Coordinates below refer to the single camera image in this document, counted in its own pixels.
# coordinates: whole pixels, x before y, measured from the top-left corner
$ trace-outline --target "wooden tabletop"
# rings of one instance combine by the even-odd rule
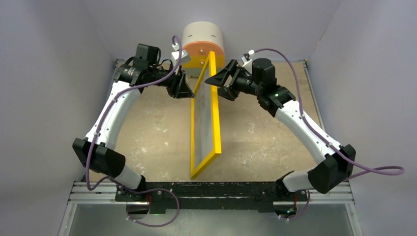
[[[274,63],[278,83],[296,96],[286,63]],[[319,122],[303,63],[295,62],[304,110]],[[197,79],[187,79],[191,88]],[[252,95],[219,98],[222,154],[194,181],[275,181],[291,170],[315,166],[295,135]],[[146,88],[127,115],[116,151],[147,181],[190,180],[190,100],[173,99],[163,87]],[[101,175],[92,173],[91,180]]]

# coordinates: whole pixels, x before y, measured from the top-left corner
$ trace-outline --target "gray wall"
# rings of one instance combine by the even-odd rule
[[[341,0],[85,0],[113,56],[134,55],[139,42],[158,46],[188,24],[210,21],[223,31],[228,59],[250,49],[279,48],[290,59],[311,56]],[[279,59],[276,54],[265,54]]]
[[[80,0],[0,2],[0,235],[57,235],[113,59]]]
[[[366,235],[417,232],[416,9],[415,0],[344,0],[310,60],[327,131],[362,164],[406,167],[351,181]]]

